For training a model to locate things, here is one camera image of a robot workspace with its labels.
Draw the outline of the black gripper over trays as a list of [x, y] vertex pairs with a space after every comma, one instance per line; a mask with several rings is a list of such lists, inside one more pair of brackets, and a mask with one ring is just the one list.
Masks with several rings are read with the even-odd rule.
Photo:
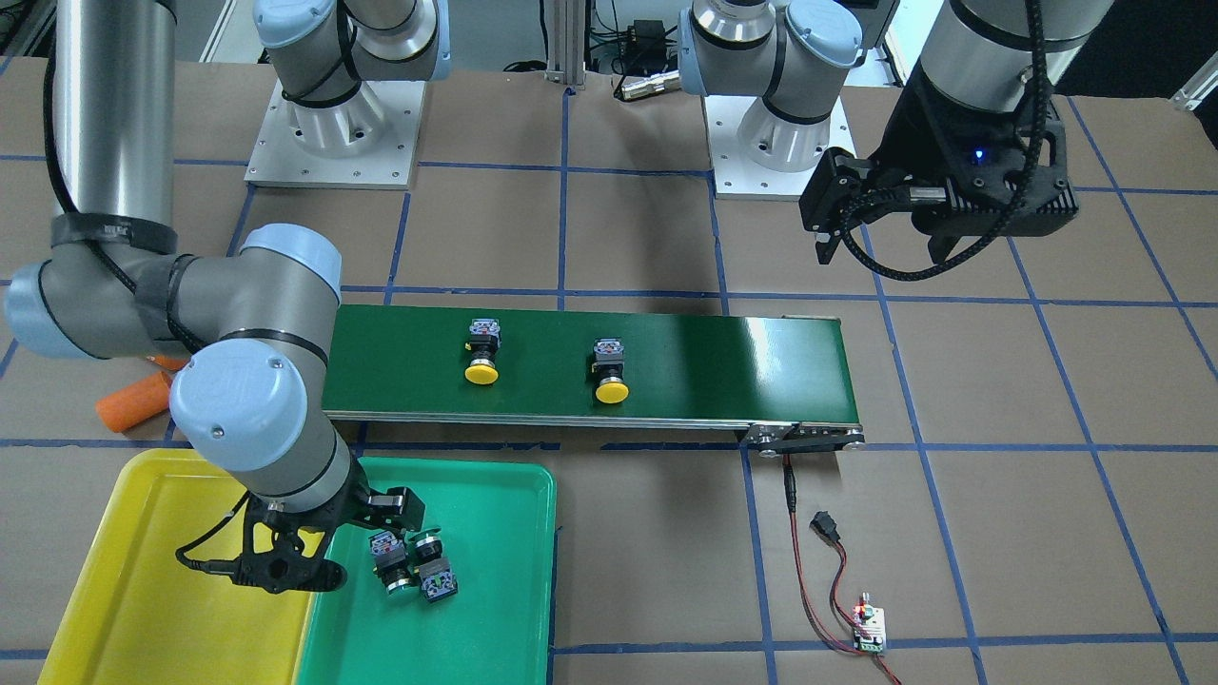
[[[225, 528], [239, 509], [246, 511], [240, 555], [233, 559], [188, 558], [188, 551]], [[346, 581], [343, 567], [324, 558], [339, 527], [350, 523], [368, 530], [417, 533], [423, 529], [423, 516], [425, 503], [413, 490], [400, 486], [380, 492], [369, 488], [367, 477], [350, 477], [333, 499], [300, 513], [273, 509], [245, 491], [219, 523], [179, 547], [177, 559], [188, 569], [227, 577], [231, 584], [262, 587], [267, 594], [329, 594]]]

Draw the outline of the black gripper by buttons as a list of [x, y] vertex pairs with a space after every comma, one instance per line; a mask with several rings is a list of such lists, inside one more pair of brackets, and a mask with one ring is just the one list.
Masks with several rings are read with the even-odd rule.
[[[797, 201], [804, 229], [816, 239], [818, 264], [834, 258], [840, 244], [834, 224], [847, 204], [889, 186], [940, 186], [948, 194], [943, 204], [914, 207], [914, 228], [931, 238], [928, 251], [935, 264], [948, 260], [961, 238], [991, 230], [1016, 191], [1035, 122], [1030, 90], [1021, 91], [1013, 112], [978, 111], [956, 104], [923, 72], [914, 72], [868, 161], [845, 147], [827, 147], [818, 156]], [[1078, 216], [1063, 138], [1061, 118], [1047, 105], [1041, 145], [1047, 165], [1034, 169], [1023, 207], [1004, 234], [1047, 236]]]

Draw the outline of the robot arm by buttons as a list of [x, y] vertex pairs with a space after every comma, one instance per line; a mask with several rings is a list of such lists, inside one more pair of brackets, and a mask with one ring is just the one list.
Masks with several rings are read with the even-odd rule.
[[831, 147], [832, 108], [893, 1], [695, 1], [678, 20], [686, 91], [748, 96], [758, 165], [812, 169], [799, 199], [820, 264], [844, 245], [895, 282], [957, 268], [1001, 236], [1079, 212], [1054, 84], [1110, 1], [948, 1], [875, 152]]

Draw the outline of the robot arm over trays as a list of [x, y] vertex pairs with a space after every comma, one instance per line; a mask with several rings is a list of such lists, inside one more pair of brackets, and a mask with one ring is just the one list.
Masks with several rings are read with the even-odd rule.
[[186, 360], [171, 417], [245, 488], [233, 559], [177, 558], [269, 594], [326, 594], [340, 527], [423, 525], [408, 488], [374, 490], [322, 410], [341, 303], [341, 255], [304, 225], [255, 229], [230, 257], [179, 250], [171, 229], [177, 9], [171, 1], [61, 1], [43, 89], [58, 208], [51, 256], [16, 273], [5, 321], [61, 360]]

